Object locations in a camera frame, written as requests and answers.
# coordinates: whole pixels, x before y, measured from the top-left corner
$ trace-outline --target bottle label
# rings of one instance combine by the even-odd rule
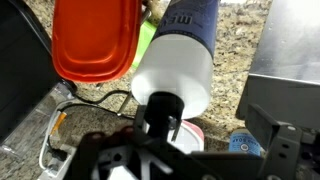
[[[203,44],[213,57],[218,0],[171,0],[154,35],[189,36]]]
[[[230,137],[230,152],[247,152],[260,156],[260,144],[247,133],[234,133]]]

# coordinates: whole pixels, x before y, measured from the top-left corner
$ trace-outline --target speckled countertop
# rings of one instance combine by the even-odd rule
[[[25,0],[51,36],[53,0]],[[153,12],[149,19],[157,24],[168,0],[150,0],[148,6]],[[217,42],[214,55],[214,76],[212,77],[211,104],[202,116],[191,120],[202,128],[207,151],[226,150],[230,133],[243,127],[242,121],[234,117],[248,70],[253,59],[271,0],[247,0],[246,3],[221,3],[219,9]],[[97,90],[93,84],[77,84],[79,94],[88,99],[99,99],[110,90],[129,89],[134,70],[121,79],[105,83]],[[117,109],[124,97],[114,97],[104,102],[104,106]],[[135,103],[130,103],[126,113],[133,114]],[[119,126],[129,123],[99,110],[74,108],[59,129],[62,137],[56,145],[67,143],[76,145],[81,135],[99,130],[112,133]],[[18,159],[0,152],[0,179],[36,179],[41,169],[38,154],[43,136],[37,138],[30,150]]]

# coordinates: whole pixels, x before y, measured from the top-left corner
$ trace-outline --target red item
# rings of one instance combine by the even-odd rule
[[[198,126],[196,126],[188,121],[184,121],[184,120],[182,121],[182,123],[184,123],[189,128],[191,128],[202,139],[202,141],[204,141],[204,134]]]
[[[138,44],[141,0],[56,0],[52,53],[65,79],[97,83],[121,77]]]

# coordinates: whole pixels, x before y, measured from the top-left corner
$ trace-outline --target black cable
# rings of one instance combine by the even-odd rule
[[[125,90],[114,90],[114,91],[110,91],[108,92],[106,95],[104,95],[101,99],[97,100],[97,101],[91,101],[91,100],[87,100],[84,99],[82,97],[80,97],[79,95],[77,95],[75,92],[72,93],[72,95],[76,98],[78,98],[80,101],[84,102],[84,103],[88,103],[88,104],[100,104],[103,101],[105,101],[108,97],[114,95],[114,94],[124,94],[124,95],[128,95],[129,92],[125,91]]]
[[[125,115],[118,115],[116,112],[105,109],[103,107],[98,106],[98,104],[102,103],[103,101],[105,101],[108,97],[114,95],[114,94],[125,94],[128,95],[129,92],[128,91],[124,91],[124,90],[114,90],[114,91],[110,91],[108,92],[106,95],[104,95],[101,99],[97,100],[97,101],[91,101],[91,100],[87,100],[84,99],[80,96],[78,96],[75,91],[71,91],[71,94],[76,97],[77,99],[79,99],[80,101],[87,103],[87,104],[80,104],[80,103],[76,103],[76,104],[70,104],[70,105],[66,105],[61,109],[58,109],[58,111],[60,112],[64,112],[65,110],[67,110],[68,108],[71,107],[93,107],[93,108],[97,108],[100,110],[103,110],[105,112],[111,113],[113,115],[116,115],[118,117],[123,117],[127,120],[135,120],[135,118],[133,117],[129,117],[129,116],[125,116]],[[49,149],[49,152],[51,152],[52,157],[55,157],[57,159],[59,159],[60,161],[64,161],[67,158],[67,153],[60,150],[60,149],[55,149],[52,147],[51,143],[50,143],[50,135],[48,136],[48,140],[47,140],[47,147]]]
[[[58,111],[64,112],[66,109],[69,109],[69,108],[71,108],[71,107],[93,107],[93,108],[97,108],[97,109],[100,109],[100,110],[103,110],[103,111],[105,111],[105,112],[108,112],[108,113],[111,113],[111,114],[113,114],[113,115],[118,116],[118,114],[117,114],[116,112],[114,112],[114,111],[111,111],[111,110],[109,110],[109,109],[106,109],[106,108],[103,108],[103,107],[100,107],[100,106],[97,106],[97,105],[93,105],[93,104],[79,104],[79,103],[77,103],[77,104],[70,104],[70,105],[64,106],[64,107],[61,108],[61,109],[58,109]],[[129,116],[125,116],[125,115],[120,115],[120,116],[118,116],[118,117],[123,117],[123,118],[125,118],[125,119],[127,119],[127,120],[135,120],[135,118],[129,117]]]

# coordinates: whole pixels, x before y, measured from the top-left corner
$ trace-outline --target green object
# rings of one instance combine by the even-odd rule
[[[154,33],[156,32],[156,28],[150,24],[148,21],[144,22],[140,29],[139,41],[136,56],[134,57],[132,66],[136,69],[139,66],[139,63],[146,52]]]

